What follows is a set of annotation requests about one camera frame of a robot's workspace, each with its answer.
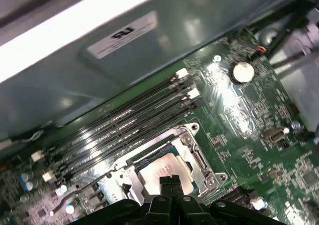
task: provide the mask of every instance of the wire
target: wire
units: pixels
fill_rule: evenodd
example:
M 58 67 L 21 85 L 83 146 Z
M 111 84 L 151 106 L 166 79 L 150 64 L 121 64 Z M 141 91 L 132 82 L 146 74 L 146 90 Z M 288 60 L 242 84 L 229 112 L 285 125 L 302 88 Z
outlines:
M 262 53 L 266 53 L 267 52 L 267 49 L 265 47 L 263 47 L 263 46 L 260 46 L 260 45 L 257 46 L 257 50 L 262 52 Z
M 40 138 L 40 136 L 44 133 L 44 130 L 39 130 L 37 132 L 35 132 L 30 138 L 28 139 L 21 139 L 21 142 L 23 143 L 28 143 L 34 140 L 37 140 L 38 138 Z
M 296 62 L 296 61 L 300 60 L 301 58 L 304 58 L 304 57 L 311 56 L 313 54 L 319 53 L 319 46 L 315 46 L 313 48 L 310 48 L 310 51 L 311 51 L 310 55 L 306 55 L 303 51 L 298 52 L 298 53 L 288 57 L 287 59 L 284 59 L 282 61 L 279 61 L 277 63 L 272 64 L 272 67 L 274 69 L 277 69 L 277 68 L 283 67 L 283 66 L 285 66 L 287 64 Z
M 243 40 L 240 37 L 237 38 L 237 41 L 238 41 L 239 44 L 241 44 L 241 45 L 243 45 L 245 47 L 255 49 L 255 50 L 260 51 L 262 53 L 266 53 L 267 52 L 267 49 L 265 47 L 263 47 L 261 45 L 255 45 L 252 42 L 245 41 L 245 40 Z
M 261 3 L 258 3 L 258 5 L 254 6 L 255 9 L 252 12 L 250 12 L 250 14 L 248 14 L 247 18 L 238 27 L 237 35 L 240 36 L 250 21 L 252 21 L 257 15 L 261 14 L 262 12 L 265 12 L 263 10 L 276 1 L 277 0 L 262 0 Z M 307 1 L 310 1 L 316 4 L 316 6 L 319 4 L 319 0 L 307 0 Z

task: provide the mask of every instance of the green circuit board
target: green circuit board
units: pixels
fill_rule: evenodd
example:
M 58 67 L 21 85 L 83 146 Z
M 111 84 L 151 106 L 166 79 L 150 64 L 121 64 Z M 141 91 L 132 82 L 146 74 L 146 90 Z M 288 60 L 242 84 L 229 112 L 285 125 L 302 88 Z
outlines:
M 251 35 L 245 39 L 254 43 Z M 186 68 L 204 104 L 166 126 L 199 123 L 195 138 L 212 169 L 228 174 L 221 190 L 204 202 L 210 203 L 238 186 L 253 188 L 267 201 L 270 217 L 291 225 L 314 224 L 315 218 L 305 208 L 305 202 L 318 202 L 319 160 L 312 152 L 315 144 L 300 142 L 299 135 L 306 129 L 299 115 L 291 110 L 292 102 L 276 73 L 261 57 L 252 62 L 255 76 L 251 82 L 238 85 L 229 78 L 230 66 L 246 60 L 253 52 L 221 38 L 39 140 L 33 149 L 55 145 Z M 300 129 L 293 130 L 292 122 L 298 122 Z M 290 129 L 284 147 L 264 138 L 265 132 L 279 127 Z

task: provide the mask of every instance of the capacitor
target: capacitor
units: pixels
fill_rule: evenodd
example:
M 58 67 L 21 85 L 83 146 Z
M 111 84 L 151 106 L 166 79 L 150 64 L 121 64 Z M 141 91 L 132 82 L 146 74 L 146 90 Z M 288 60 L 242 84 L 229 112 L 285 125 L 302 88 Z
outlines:
M 32 170 L 28 170 L 20 174 L 19 180 L 23 183 L 27 182 L 29 179 L 33 178 L 33 172 Z
M 295 131 L 295 132 L 299 132 L 301 131 L 301 124 L 298 121 L 293 121 L 291 122 L 291 128 Z
M 24 184 L 23 189 L 30 192 L 33 189 L 33 183 L 31 181 L 27 181 Z
M 74 210 L 78 207 L 79 203 L 80 203 L 79 199 L 74 199 L 65 207 L 65 212 L 67 214 L 74 213 Z
M 61 185 L 58 189 L 55 190 L 55 193 L 58 195 L 58 197 L 64 195 L 67 191 L 67 187 L 65 185 Z
M 233 83 L 244 84 L 253 80 L 255 69 L 250 63 L 238 62 L 230 67 L 228 73 Z
M 29 196 L 28 195 L 22 195 L 20 197 L 20 202 L 21 203 L 26 203 L 26 202 L 28 202 L 28 200 L 29 200 Z
M 29 180 L 26 183 L 24 183 L 23 188 L 24 190 L 30 192 L 32 189 L 37 188 L 38 184 L 39 184 L 38 180 Z

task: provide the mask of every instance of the cable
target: cable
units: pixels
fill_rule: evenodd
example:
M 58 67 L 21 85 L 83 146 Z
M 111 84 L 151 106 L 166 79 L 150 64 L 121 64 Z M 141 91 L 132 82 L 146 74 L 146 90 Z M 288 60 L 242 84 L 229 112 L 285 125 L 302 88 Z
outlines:
M 277 68 L 280 68 L 280 67 L 283 67 L 287 64 L 290 64 L 290 63 L 293 63 L 293 62 L 296 62 L 298 60 L 300 60 L 301 58 L 303 57 L 307 57 L 307 56 L 311 56 L 312 54 L 315 54 L 315 53 L 319 53 L 319 46 L 315 46 L 313 48 L 310 48 L 310 51 L 311 51 L 311 54 L 310 55 L 305 55 L 305 53 L 303 51 L 301 52 L 298 52 L 297 54 L 294 54 L 282 61 L 279 61 L 277 63 L 274 63 L 272 64 L 272 67 L 274 69 L 277 69 Z
M 254 6 L 254 10 L 247 16 L 247 18 L 244 20 L 244 22 L 242 22 L 242 24 L 238 27 L 237 29 L 237 35 L 240 36 L 245 27 L 249 24 L 249 22 L 251 20 L 254 19 L 254 17 L 256 17 L 258 14 L 262 13 L 262 9 L 267 8 L 269 5 L 271 5 L 272 3 L 274 3 L 276 0 L 262 0 L 261 3 L 258 3 L 259 5 Z M 314 3 L 316 5 L 319 4 L 319 0 L 307 0 L 311 3 Z

